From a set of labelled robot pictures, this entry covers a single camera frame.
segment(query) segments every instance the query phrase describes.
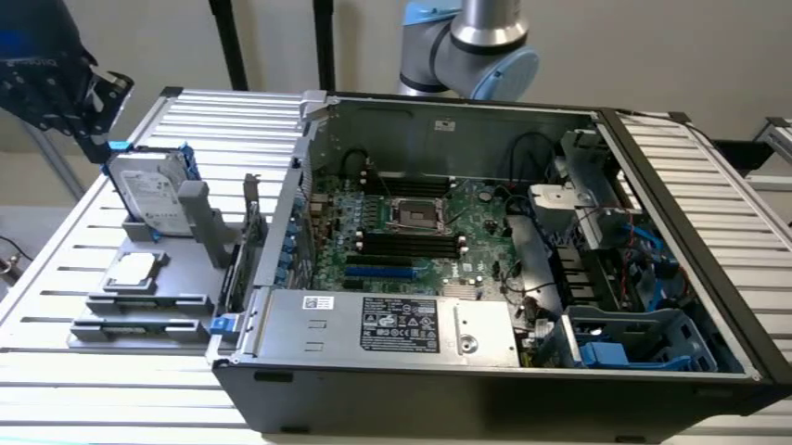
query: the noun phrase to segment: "black pole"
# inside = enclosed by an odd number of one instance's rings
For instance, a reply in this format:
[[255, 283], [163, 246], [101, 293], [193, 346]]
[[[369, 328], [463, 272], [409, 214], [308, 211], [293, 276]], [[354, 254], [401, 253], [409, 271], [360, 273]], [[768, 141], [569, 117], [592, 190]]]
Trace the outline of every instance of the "black pole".
[[223, 46], [231, 88], [238, 91], [247, 91], [250, 88], [247, 87], [247, 76], [245, 75], [243, 51], [239, 47], [231, 0], [210, 0], [210, 9], [218, 25], [218, 34], [221, 34], [221, 45]]
[[313, 27], [317, 39], [320, 89], [336, 91], [336, 54], [333, 47], [333, 0], [313, 0]]

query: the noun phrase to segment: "black cable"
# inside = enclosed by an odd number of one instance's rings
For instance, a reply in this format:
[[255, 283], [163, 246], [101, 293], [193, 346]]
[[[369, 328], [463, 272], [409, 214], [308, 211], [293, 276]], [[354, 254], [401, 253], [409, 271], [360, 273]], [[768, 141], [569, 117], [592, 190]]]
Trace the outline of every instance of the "black cable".
[[519, 135], [515, 138], [515, 140], [512, 141], [512, 143], [509, 144], [509, 148], [508, 148], [508, 151], [509, 151], [509, 184], [515, 180], [515, 152], [516, 152], [516, 149], [517, 149], [517, 144], [527, 137], [539, 137], [545, 142], [548, 142], [551, 158], [552, 158], [552, 156], [555, 154], [556, 143], [552, 141], [552, 139], [548, 137], [547, 134], [540, 133], [540, 132], [525, 132], [521, 135]]
[[338, 167], [338, 176], [340, 177], [346, 176], [346, 173], [345, 173], [346, 161], [349, 160], [349, 157], [352, 155], [354, 155], [356, 153], [361, 153], [366, 158], [369, 158], [369, 152], [366, 151], [366, 149], [362, 146], [352, 147], [342, 155], [341, 165]]
[[464, 215], [464, 213], [468, 211], [468, 209], [471, 209], [469, 207], [465, 207], [463, 209], [463, 211], [460, 213], [457, 213], [457, 215], [454, 215], [454, 217], [446, 221], [446, 225], [452, 224], [454, 221], [457, 221], [460, 219], [460, 217]]
[[525, 294], [528, 294], [529, 292], [536, 292], [537, 290], [540, 290], [540, 289], [541, 289], [541, 288], [544, 288], [544, 287], [548, 287], [548, 286], [556, 286], [556, 285], [559, 285], [559, 283], [556, 283], [556, 282], [553, 281], [553, 282], [551, 282], [551, 283], [544, 283], [544, 284], [543, 284], [543, 285], [540, 285], [540, 286], [532, 287], [531, 289], [525, 289], [523, 292], [524, 292]]
[[14, 248], [16, 248], [16, 251], [20, 252], [20, 255], [23, 255], [28, 260], [34, 261], [34, 258], [30, 255], [27, 255], [27, 253], [23, 250], [23, 248], [20, 248], [19, 244], [16, 244], [11, 238], [7, 238], [7, 237], [4, 237], [4, 236], [0, 235], [0, 239], [3, 241], [6, 241], [7, 243], [10, 243], [14, 246]]

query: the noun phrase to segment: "slotted metal surface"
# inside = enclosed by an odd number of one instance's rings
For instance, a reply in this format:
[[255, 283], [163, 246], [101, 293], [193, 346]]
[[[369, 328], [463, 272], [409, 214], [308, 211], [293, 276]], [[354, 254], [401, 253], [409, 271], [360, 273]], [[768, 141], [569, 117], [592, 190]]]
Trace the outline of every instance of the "slotted metal surface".
[[[266, 209], [273, 206], [266, 200], [278, 196], [278, 178], [300, 136], [292, 130], [298, 119], [300, 99], [298, 95], [185, 91], [179, 98], [158, 102], [130, 140], [151, 146], [178, 146], [189, 141], [210, 182], [213, 205], [223, 209], [227, 219], [239, 221], [246, 172], [261, 172], [272, 179], [261, 186]], [[683, 133], [679, 128], [652, 125], [636, 125], [636, 129], [647, 136]], [[676, 150], [671, 154], [659, 152], [660, 159], [707, 159], [686, 146], [657, 149]], [[670, 158], [676, 152], [686, 155]], [[679, 190], [686, 198], [700, 200], [720, 190], [712, 187], [680, 184]], [[264, 443], [261, 435], [246, 428], [202, 357], [99, 355], [67, 348], [69, 326], [83, 311], [86, 292], [95, 288], [125, 238], [121, 229], [125, 216], [119, 198], [107, 180], [99, 178], [20, 283], [0, 302], [0, 441]], [[706, 230], [732, 230], [719, 225], [724, 223], [722, 216], [718, 213], [700, 215]], [[760, 227], [762, 218], [738, 215], [734, 224], [738, 229]], [[742, 247], [718, 250], [720, 259], [744, 260]], [[762, 264], [775, 261], [782, 270], [790, 268], [784, 252], [774, 252], [751, 258]], [[751, 294], [744, 291], [743, 295], [758, 301], [758, 308], [770, 304], [772, 309], [762, 313], [783, 317], [767, 320], [768, 324], [779, 325], [782, 332], [784, 323], [790, 326], [784, 311], [792, 305], [771, 304], [776, 299], [767, 297], [768, 292], [759, 289]], [[783, 300], [783, 291], [774, 295]], [[792, 339], [780, 339], [778, 344], [790, 351], [792, 360]], [[748, 418], [708, 419], [668, 443], [787, 444], [792, 435], [791, 416], [792, 401], [786, 400]], [[361, 444], [380, 441], [372, 438], [305, 440]], [[425, 440], [388, 442], [428, 443]]]
[[687, 127], [645, 117], [623, 121], [759, 321], [792, 356], [790, 228]]

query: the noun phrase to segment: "blue latch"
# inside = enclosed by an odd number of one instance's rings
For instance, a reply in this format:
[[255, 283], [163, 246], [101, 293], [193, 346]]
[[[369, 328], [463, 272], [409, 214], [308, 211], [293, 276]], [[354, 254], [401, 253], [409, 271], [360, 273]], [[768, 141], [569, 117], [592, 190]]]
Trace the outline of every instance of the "blue latch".
[[599, 341], [583, 345], [581, 356], [587, 368], [682, 371], [691, 365], [688, 355], [675, 357], [668, 362], [631, 362], [621, 343]]
[[226, 313], [211, 320], [210, 334], [214, 336], [223, 336], [231, 341], [239, 336], [239, 322], [242, 316], [239, 313]]

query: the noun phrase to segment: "cable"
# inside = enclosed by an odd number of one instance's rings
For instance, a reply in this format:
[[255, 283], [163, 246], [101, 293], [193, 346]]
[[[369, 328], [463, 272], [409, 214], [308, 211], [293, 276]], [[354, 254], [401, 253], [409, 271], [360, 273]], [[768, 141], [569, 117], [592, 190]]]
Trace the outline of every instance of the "cable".
[[450, 195], [457, 191], [457, 190], [463, 190], [463, 188], [465, 187], [465, 185], [468, 184], [468, 181], [471, 181], [469, 179], [465, 179], [461, 183], [457, 184], [456, 187], [449, 188], [446, 193], [441, 196], [441, 199], [450, 197]]
[[20, 245], [16, 244], [16, 242], [11, 238], [0, 235], [0, 239], [10, 243], [14, 246], [14, 248], [16, 248], [16, 251], [20, 252], [20, 255], [23, 255], [28, 260], [34, 261], [34, 258], [30, 255], [27, 255], [23, 248], [20, 248]]
[[584, 215], [577, 219], [577, 221], [573, 221], [572, 222], [572, 224], [569, 225], [569, 228], [567, 229], [567, 233], [568, 234], [572, 233], [572, 230], [576, 227], [580, 227], [581, 226], [583, 220], [585, 220], [589, 216], [592, 216], [597, 212], [597, 210], [603, 210], [603, 207], [595, 207], [595, 208], [592, 208], [589, 211], [587, 211], [584, 213]]
[[507, 198], [507, 200], [504, 201], [504, 208], [505, 208], [505, 210], [509, 210], [509, 203], [512, 202], [512, 200], [516, 197], [519, 197], [520, 199], [525, 199], [531, 203], [531, 198], [529, 197], [524, 197], [523, 195], [511, 194], [509, 197]]
[[446, 225], [452, 224], [454, 221], [457, 221], [460, 219], [460, 217], [464, 215], [464, 213], [468, 211], [468, 209], [471, 209], [469, 207], [465, 207], [463, 209], [463, 211], [460, 213], [457, 213], [450, 220], [446, 221]]
[[369, 164], [369, 167], [374, 169], [374, 174], [377, 175], [380, 182], [382, 183], [382, 187], [385, 188], [385, 193], [388, 193], [388, 197], [394, 197], [392, 195], [390, 189], [388, 188], [388, 184], [385, 183], [385, 178], [382, 178], [382, 175], [380, 174], [380, 169], [377, 168], [377, 165], [374, 165], [374, 162]]
[[635, 225], [632, 223], [632, 213], [629, 213], [624, 208], [623, 210], [631, 219], [631, 240], [628, 241], [628, 248], [624, 252], [624, 261], [621, 262], [621, 302], [624, 304], [628, 298], [628, 262], [631, 261], [633, 249], [632, 244], [635, 243]]
[[552, 141], [552, 139], [540, 132], [525, 132], [521, 135], [519, 135], [515, 140], [512, 141], [512, 143], [509, 144], [509, 184], [512, 184], [512, 182], [515, 181], [515, 152], [517, 149], [517, 144], [520, 143], [520, 141], [527, 138], [527, 137], [539, 137], [541, 138], [545, 142], [548, 142], [548, 146], [551, 149], [551, 156], [555, 153], [555, 147], [556, 147], [556, 143]]
[[537, 290], [540, 290], [540, 289], [541, 289], [541, 288], [544, 288], [544, 287], [548, 287], [548, 286], [557, 286], [557, 285], [559, 285], [559, 283], [556, 283], [555, 281], [552, 281], [552, 282], [549, 282], [549, 283], [544, 283], [544, 284], [543, 284], [543, 285], [540, 285], [540, 286], [532, 287], [531, 289], [525, 289], [523, 292], [528, 294], [529, 292], [536, 292]]
[[342, 155], [341, 165], [338, 167], [338, 176], [340, 177], [346, 176], [346, 173], [345, 173], [346, 161], [349, 160], [349, 157], [352, 155], [354, 155], [356, 153], [361, 153], [369, 159], [369, 152], [366, 151], [366, 149], [362, 146], [357, 145], [357, 146], [349, 148], [346, 150], [345, 154]]

